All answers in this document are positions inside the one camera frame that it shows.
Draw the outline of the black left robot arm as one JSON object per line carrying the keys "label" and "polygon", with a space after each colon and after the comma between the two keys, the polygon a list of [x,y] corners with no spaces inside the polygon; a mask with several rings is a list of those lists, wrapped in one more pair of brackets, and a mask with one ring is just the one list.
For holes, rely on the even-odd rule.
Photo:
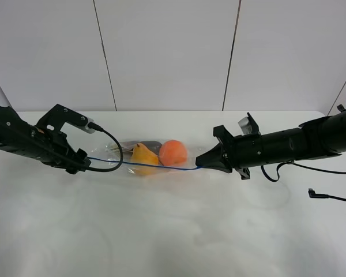
{"label": "black left robot arm", "polygon": [[30,125],[13,108],[0,106],[0,150],[76,174],[85,171],[91,160],[85,151],[70,146],[61,129],[68,123],[92,133],[87,129],[89,122],[86,116],[56,104],[36,125]]}

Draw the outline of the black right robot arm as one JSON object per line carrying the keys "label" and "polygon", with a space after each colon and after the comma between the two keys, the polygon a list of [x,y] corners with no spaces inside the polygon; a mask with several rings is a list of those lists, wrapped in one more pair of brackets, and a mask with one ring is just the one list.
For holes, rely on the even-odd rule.
{"label": "black right robot arm", "polygon": [[269,134],[261,134],[250,114],[239,121],[239,126],[243,133],[238,136],[223,125],[215,127],[213,135],[219,142],[196,158],[196,166],[225,173],[237,171],[242,180],[247,180],[251,167],[325,159],[346,152],[346,107],[337,115]]}

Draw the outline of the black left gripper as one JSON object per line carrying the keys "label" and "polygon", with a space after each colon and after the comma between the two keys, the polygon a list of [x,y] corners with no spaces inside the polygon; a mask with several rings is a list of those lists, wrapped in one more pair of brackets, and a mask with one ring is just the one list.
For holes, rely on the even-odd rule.
{"label": "black left gripper", "polygon": [[64,169],[69,174],[85,171],[84,167],[91,165],[87,153],[82,149],[75,151],[67,142],[65,134],[57,136],[60,143],[53,140],[49,133],[37,128],[31,129],[31,141],[36,142],[31,149],[31,158],[45,165]]}

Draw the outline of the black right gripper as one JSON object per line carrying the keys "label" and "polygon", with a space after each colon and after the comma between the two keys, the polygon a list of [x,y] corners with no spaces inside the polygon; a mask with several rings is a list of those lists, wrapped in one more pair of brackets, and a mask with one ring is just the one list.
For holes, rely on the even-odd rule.
{"label": "black right gripper", "polygon": [[195,165],[203,169],[232,173],[241,179],[250,179],[250,167],[256,166],[262,152],[258,129],[246,135],[233,136],[224,125],[214,127],[213,135],[219,143],[208,152],[196,157]]}

